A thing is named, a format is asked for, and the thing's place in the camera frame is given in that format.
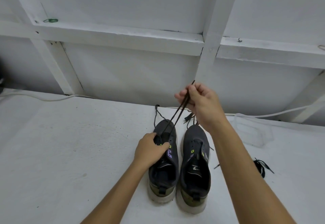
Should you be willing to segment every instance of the shoe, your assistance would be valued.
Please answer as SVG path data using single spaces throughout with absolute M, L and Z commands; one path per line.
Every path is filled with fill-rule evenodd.
M 167 203 L 175 197 L 179 178 L 177 134 L 174 124 L 168 119 L 160 121 L 153 132 L 157 133 L 153 139 L 156 145 L 169 142 L 170 146 L 160 160 L 149 168 L 148 195 L 157 203 Z
M 181 143 L 183 162 L 177 186 L 177 203 L 190 214 L 201 213 L 206 206 L 211 186 L 209 171 L 210 146 L 199 125 L 187 129 Z

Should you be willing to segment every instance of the white floor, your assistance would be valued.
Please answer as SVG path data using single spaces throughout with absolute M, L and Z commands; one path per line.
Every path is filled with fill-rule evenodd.
M 175 110 L 160 112 L 170 118 Z M 127 169 L 138 140 L 153 131 L 154 115 L 152 106 L 81 97 L 0 98 L 0 222 L 80 223 Z M 325 127 L 271 123 L 274 141 L 263 148 L 247 145 L 248 152 L 275 172 L 267 170 L 265 180 L 297 223 L 323 223 Z M 183 119 L 176 127 L 181 139 Z M 213 169 L 217 157 L 211 155 L 212 185 L 203 213 L 183 213 L 175 200 L 155 205 L 145 175 L 122 223 L 238 223 L 221 169 Z

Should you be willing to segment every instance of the green string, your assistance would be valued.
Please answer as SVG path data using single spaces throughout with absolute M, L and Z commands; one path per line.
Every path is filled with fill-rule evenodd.
M 43 22 L 45 22 L 45 23 L 56 23 L 58 21 L 59 20 L 56 19 L 56 18 L 49 18 L 49 19 L 44 20 Z

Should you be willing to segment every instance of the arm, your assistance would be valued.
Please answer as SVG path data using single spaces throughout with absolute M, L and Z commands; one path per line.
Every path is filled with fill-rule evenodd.
M 211 134 L 220 167 L 240 224 L 275 224 L 295 221 L 263 180 L 241 139 L 227 120 L 217 94 L 200 83 L 189 85 L 175 98 L 181 102 L 189 91 L 188 107 Z
M 144 173 L 169 148 L 169 143 L 157 146 L 156 133 L 148 133 L 139 141 L 134 160 L 95 209 L 81 224 L 119 224 Z

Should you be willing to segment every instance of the white shoe sole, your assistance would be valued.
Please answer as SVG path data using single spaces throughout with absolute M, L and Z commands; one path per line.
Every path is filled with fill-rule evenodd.
M 184 146 L 184 136 L 183 136 L 183 139 L 181 141 L 181 155 L 182 155 L 182 159 L 184 157 L 184 153 L 183 153 L 183 146 Z M 204 202 L 200 205 L 200 206 L 197 206 L 197 207 L 191 207 L 189 205 L 187 205 L 182 197 L 182 194 L 181 194 L 181 190 L 180 190 L 181 186 L 180 186 L 180 183 L 177 184 L 177 193 L 176 193 L 176 202 L 179 206 L 179 208 L 189 214 L 193 214 L 193 215 L 196 215 L 196 214 L 199 214 L 199 213 L 202 213 L 203 210 L 205 209 L 205 206 L 206 206 L 206 203 L 207 203 L 207 200 L 208 200 L 208 196 L 205 198 Z
M 178 140 L 178 136 L 177 136 L 177 132 L 176 132 L 176 146 L 177 146 L 177 140 Z M 155 193 L 153 193 L 153 191 L 150 188 L 150 179 L 149 178 L 147 181 L 147 191 L 148 191 L 149 198 L 156 203 L 168 203 L 168 202 L 172 201 L 174 199 L 174 197 L 176 196 L 176 186 L 175 186 L 172 193 L 170 193 L 168 196 L 158 197 Z

